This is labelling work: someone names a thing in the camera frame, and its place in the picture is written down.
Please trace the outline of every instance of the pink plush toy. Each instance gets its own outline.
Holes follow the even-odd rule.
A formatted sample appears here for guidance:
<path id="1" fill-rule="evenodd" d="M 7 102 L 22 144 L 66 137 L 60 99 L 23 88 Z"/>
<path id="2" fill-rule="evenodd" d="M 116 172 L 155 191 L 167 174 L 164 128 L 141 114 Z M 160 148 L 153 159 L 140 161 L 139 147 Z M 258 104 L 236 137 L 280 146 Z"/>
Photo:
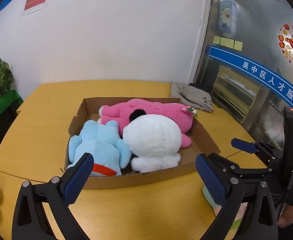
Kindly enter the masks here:
<path id="1" fill-rule="evenodd" d="M 180 127 L 182 133 L 181 148 L 189 147 L 191 139 L 184 133 L 192 126 L 194 109 L 178 103 L 162 104 L 159 102 L 149 102 L 139 98 L 132 99 L 126 103 L 119 103 L 114 106 L 102 106 L 99 109 L 100 119 L 98 123 L 106 124 L 110 120 L 115 120 L 119 124 L 119 133 L 122 136 L 123 128 L 129 123 L 129 117 L 134 110 L 142 109 L 146 114 L 160 114 L 171 118 Z"/>

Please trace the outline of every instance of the white plush toy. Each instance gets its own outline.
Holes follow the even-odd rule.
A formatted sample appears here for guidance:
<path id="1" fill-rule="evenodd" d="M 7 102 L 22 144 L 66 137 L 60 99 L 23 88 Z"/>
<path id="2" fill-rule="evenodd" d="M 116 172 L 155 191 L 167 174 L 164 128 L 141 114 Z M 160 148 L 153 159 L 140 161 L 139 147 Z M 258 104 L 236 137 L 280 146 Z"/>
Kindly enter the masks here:
<path id="1" fill-rule="evenodd" d="M 176 167 L 181 159 L 181 130 L 170 118 L 147 114 L 133 120 L 123 129 L 123 140 L 137 158 L 134 171 L 150 172 Z"/>

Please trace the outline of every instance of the yellow sticky note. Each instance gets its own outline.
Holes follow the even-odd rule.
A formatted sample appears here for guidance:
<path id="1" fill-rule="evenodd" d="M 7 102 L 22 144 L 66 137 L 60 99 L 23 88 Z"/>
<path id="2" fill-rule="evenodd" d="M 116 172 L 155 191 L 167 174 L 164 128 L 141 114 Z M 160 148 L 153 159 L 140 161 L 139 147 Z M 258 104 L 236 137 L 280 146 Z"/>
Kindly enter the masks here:
<path id="1" fill-rule="evenodd" d="M 213 44 L 220 44 L 220 37 L 219 36 L 213 37 Z"/>
<path id="2" fill-rule="evenodd" d="M 226 47 L 233 49 L 234 40 L 227 39 Z"/>
<path id="3" fill-rule="evenodd" d="M 220 38 L 220 45 L 221 46 L 226 46 L 227 45 L 227 38 Z"/>
<path id="4" fill-rule="evenodd" d="M 235 41 L 234 42 L 234 49 L 238 50 L 238 51 L 242 51 L 242 45 L 243 43 L 240 41 Z"/>

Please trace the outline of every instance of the plush toy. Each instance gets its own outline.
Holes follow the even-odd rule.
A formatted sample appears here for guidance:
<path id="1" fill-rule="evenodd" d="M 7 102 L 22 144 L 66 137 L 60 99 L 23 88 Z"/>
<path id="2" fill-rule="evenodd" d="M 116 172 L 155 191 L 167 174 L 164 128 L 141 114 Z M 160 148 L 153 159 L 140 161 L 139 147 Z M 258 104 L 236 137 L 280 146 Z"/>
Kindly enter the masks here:
<path id="1" fill-rule="evenodd" d="M 213 208 L 214 214 L 217 216 L 219 214 L 219 212 L 220 212 L 220 210 L 221 210 L 222 207 L 220 205 L 217 205 L 214 202 L 213 198 L 211 197 L 211 195 L 210 195 L 210 193 L 209 193 L 209 191 L 208 191 L 208 189 L 206 188 L 205 185 L 203 185 L 202 193 L 203 193 L 205 199 L 209 202 L 209 204 Z M 239 227 L 240 222 L 242 220 L 242 217 L 243 217 L 243 215 L 245 213 L 245 209 L 247 207 L 247 204 L 248 203 L 241 203 L 240 208 L 239 208 L 239 211 L 237 213 L 237 216 L 234 219 L 234 222 L 233 222 L 230 230 L 237 229 Z"/>
<path id="2" fill-rule="evenodd" d="M 68 155 L 69 167 L 74 166 L 84 153 L 94 157 L 94 166 L 90 176 L 121 175 L 131 159 L 131 151 L 120 139 L 119 125 L 116 121 L 109 121 L 105 125 L 97 124 L 93 120 L 85 122 L 80 135 L 70 138 Z"/>
<path id="3" fill-rule="evenodd" d="M 190 106 L 178 103 L 163 104 L 135 98 L 128 102 L 119 103 L 114 106 L 102 106 L 99 110 L 101 118 L 98 120 L 98 123 L 106 124 L 110 120 L 115 120 L 119 123 L 119 132 L 120 135 L 122 135 L 123 128 L 130 122 L 129 116 L 136 109 L 142 109 L 147 114 L 160 114 L 172 119 L 180 127 L 182 132 L 181 147 L 185 148 L 191 145 L 191 139 L 184 133 L 190 130 L 193 115 L 196 114 L 196 110 Z"/>
<path id="4" fill-rule="evenodd" d="M 142 115 L 123 129 L 123 140 L 137 158 L 134 171 L 149 172 L 176 167 L 180 161 L 181 131 L 170 118 L 163 115 Z"/>

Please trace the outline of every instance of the red collar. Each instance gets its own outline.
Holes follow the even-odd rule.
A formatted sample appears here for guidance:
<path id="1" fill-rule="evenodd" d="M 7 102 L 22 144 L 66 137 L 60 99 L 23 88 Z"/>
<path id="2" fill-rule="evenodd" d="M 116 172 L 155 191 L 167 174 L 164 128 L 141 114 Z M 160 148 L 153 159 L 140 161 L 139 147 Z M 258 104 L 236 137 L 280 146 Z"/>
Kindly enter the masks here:
<path id="1" fill-rule="evenodd" d="M 116 171 L 96 163 L 94 163 L 92 171 L 103 174 L 105 176 L 115 176 L 117 174 Z"/>

